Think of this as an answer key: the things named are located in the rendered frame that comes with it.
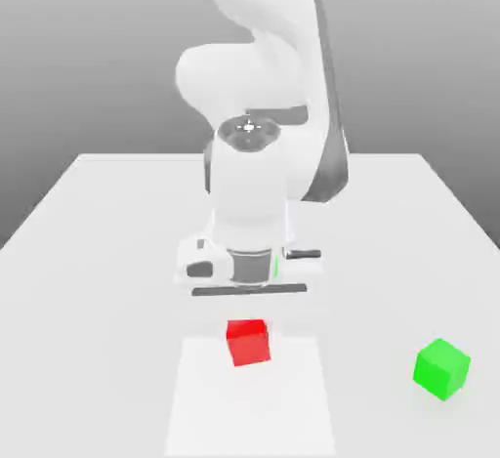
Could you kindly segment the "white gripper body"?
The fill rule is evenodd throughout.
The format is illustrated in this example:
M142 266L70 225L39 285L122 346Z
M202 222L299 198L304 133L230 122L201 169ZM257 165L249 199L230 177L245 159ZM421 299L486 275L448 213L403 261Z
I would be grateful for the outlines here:
M307 293L308 286L306 283L271 283L264 286L235 286L235 285L218 285L218 286L195 286L190 291L190 296L193 300L201 300L204 298L220 298L220 297L253 297L265 295L290 295Z

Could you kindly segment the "small green cube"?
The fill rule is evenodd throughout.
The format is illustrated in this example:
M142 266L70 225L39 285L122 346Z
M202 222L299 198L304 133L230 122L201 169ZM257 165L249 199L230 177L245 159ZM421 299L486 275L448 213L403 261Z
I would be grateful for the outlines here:
M469 355L438 338L417 354L413 381L439 400L447 401L465 384L470 364Z

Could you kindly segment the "small red cube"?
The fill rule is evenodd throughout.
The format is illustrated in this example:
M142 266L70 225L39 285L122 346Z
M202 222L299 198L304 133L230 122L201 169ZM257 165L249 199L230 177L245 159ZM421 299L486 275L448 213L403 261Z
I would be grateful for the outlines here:
M269 331L262 319L230 320L226 338L234 366L271 359Z

